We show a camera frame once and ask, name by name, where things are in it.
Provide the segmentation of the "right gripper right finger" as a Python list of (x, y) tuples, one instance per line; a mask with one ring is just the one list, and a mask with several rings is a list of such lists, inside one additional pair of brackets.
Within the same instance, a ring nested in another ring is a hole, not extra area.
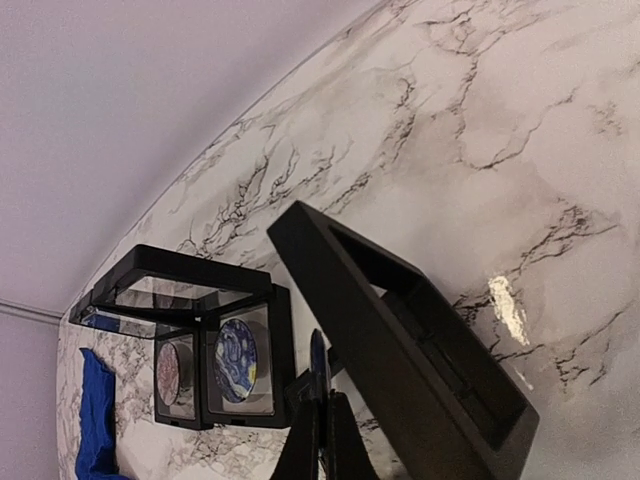
[(327, 478), (378, 480), (347, 396), (332, 390), (327, 407)]

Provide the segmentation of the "blue printed t-shirt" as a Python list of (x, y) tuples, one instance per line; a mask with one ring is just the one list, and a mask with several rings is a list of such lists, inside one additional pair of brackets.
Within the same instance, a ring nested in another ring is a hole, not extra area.
[(115, 455), (115, 374), (89, 348), (83, 357), (78, 479), (123, 479)]

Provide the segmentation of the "pink round brooch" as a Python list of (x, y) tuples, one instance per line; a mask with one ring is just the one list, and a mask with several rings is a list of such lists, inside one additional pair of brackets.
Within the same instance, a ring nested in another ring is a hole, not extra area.
[(157, 355), (156, 388), (160, 400), (166, 406), (176, 403), (185, 391), (178, 349), (172, 343), (164, 343)]

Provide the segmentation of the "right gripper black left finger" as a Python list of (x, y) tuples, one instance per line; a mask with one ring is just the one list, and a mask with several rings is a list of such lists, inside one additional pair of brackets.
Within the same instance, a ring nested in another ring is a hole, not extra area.
[(283, 450), (272, 474), (274, 480), (315, 480), (319, 471), (320, 449), (320, 392), (318, 375), (309, 371), (306, 388)]

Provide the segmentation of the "blue white round brooch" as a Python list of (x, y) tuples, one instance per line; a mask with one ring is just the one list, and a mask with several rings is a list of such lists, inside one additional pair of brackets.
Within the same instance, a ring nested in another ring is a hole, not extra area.
[(331, 388), (331, 374), (328, 351), (319, 329), (315, 329), (311, 335), (310, 373), (312, 375), (311, 396), (319, 402), (325, 403)]

